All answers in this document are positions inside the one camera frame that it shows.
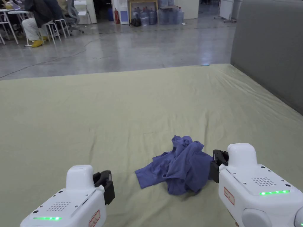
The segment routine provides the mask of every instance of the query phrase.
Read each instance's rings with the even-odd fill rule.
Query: white pants
[[[35,40],[39,40],[39,29],[38,29],[38,25],[36,23],[35,18],[28,18],[24,21],[22,21],[22,25],[24,28],[24,31],[26,33],[26,37],[28,38],[28,40],[30,41],[35,41]],[[43,26],[40,29],[41,35],[42,36],[47,36],[47,31],[45,30],[45,26]]]

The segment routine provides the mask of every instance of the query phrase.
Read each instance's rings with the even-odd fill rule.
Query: dark jacket
[[[44,0],[46,5],[51,10],[55,20],[60,20],[63,18],[61,7],[57,0]]]
[[[25,0],[24,7],[26,11],[34,14],[38,28],[54,20],[54,16],[44,0]]]

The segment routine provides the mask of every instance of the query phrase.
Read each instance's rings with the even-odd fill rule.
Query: gray partition
[[[231,64],[303,114],[303,2],[244,0]]]

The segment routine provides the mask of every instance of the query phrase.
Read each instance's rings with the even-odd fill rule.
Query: fire extinguisher
[[[116,8],[115,8],[115,21],[116,21],[116,24],[120,24],[119,12]]]

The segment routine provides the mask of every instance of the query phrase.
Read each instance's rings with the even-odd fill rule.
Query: red label
[[[235,205],[235,198],[234,196],[224,187],[224,195],[228,198],[228,200]]]
[[[99,221],[100,217],[101,217],[100,210],[98,210],[97,213],[95,214],[95,216],[89,222],[88,227],[94,227],[97,224],[97,222]]]

